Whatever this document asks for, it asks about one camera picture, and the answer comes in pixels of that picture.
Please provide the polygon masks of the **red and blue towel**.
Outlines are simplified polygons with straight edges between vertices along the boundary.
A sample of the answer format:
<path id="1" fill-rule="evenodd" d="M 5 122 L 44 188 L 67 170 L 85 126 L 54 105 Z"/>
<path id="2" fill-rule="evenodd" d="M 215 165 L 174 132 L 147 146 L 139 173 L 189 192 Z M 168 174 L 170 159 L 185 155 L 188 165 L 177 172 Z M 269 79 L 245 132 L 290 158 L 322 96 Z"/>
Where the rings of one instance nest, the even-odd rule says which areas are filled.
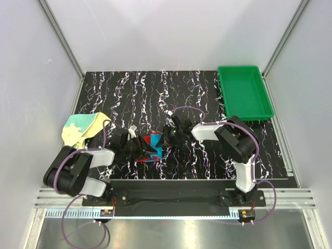
<path id="1" fill-rule="evenodd" d="M 153 160 L 139 160 L 137 159 L 138 162 L 159 162 L 162 159 L 162 148 L 158 147 L 158 141 L 161 137 L 161 134 L 159 132 L 152 132 L 150 135 L 146 135 L 146 136 L 150 136 L 151 138 L 151 145 L 154 149 L 156 149 L 157 153 L 155 155 L 153 155 Z"/>

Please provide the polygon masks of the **yellow and green towel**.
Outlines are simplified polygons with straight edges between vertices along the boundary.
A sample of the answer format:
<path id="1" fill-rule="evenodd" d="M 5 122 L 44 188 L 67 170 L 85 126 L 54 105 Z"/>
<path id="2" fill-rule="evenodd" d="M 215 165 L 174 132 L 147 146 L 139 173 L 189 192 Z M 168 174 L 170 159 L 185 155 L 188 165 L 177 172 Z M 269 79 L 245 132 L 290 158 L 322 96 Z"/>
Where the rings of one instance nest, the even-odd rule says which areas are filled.
<path id="1" fill-rule="evenodd" d="M 109 123 L 110 119 L 101 112 L 71 115 L 62 129 L 64 145 L 83 149 L 85 140 L 96 136 Z"/>

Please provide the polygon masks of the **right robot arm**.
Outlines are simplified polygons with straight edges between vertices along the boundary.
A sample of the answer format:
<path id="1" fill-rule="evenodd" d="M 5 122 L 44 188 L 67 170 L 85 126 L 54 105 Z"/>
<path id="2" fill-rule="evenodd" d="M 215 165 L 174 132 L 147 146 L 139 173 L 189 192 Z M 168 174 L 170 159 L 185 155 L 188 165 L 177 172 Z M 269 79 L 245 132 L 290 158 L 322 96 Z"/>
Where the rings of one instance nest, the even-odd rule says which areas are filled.
<path id="1" fill-rule="evenodd" d="M 235 163 L 236 186 L 231 191 L 219 193 L 220 205 L 245 206 L 254 200 L 256 192 L 255 160 L 259 154 L 257 136 L 238 117 L 217 122 L 193 123 L 171 116 L 163 127 L 157 147 L 176 147 L 181 140 L 218 141 L 221 148 Z"/>

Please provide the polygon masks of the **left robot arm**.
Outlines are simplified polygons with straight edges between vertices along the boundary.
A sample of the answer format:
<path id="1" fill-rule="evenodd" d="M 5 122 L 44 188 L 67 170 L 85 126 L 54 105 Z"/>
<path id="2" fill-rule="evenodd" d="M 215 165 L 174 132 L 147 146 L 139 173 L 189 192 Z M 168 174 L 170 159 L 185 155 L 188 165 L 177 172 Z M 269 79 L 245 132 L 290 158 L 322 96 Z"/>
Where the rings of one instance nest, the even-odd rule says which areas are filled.
<path id="1" fill-rule="evenodd" d="M 135 133 L 135 127 L 130 127 L 115 131 L 109 144 L 100 148 L 76 149 L 65 145 L 47 169 L 43 183 L 59 194 L 85 195 L 99 205 L 107 205 L 116 199 L 112 187 L 103 180 L 89 177 L 90 169 L 123 163 L 127 159 L 158 162 L 162 157 L 162 149 L 157 145 L 160 138 L 159 132 L 141 136 Z"/>

